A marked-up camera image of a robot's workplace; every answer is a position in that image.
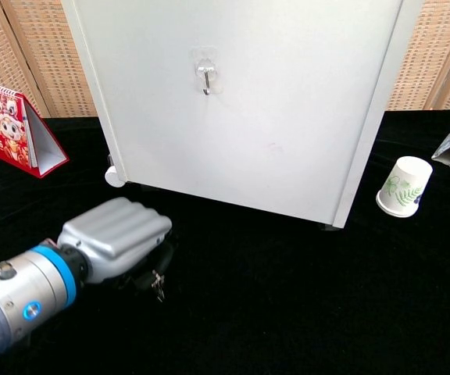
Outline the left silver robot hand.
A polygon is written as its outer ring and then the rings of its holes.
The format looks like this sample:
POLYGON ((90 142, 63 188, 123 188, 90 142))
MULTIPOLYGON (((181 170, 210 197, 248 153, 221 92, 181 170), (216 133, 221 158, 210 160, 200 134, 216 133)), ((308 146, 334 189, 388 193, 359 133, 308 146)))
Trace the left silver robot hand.
POLYGON ((119 197, 64 223, 57 245, 78 251, 87 264, 85 282, 100 284, 144 262, 171 228, 169 217, 119 197))

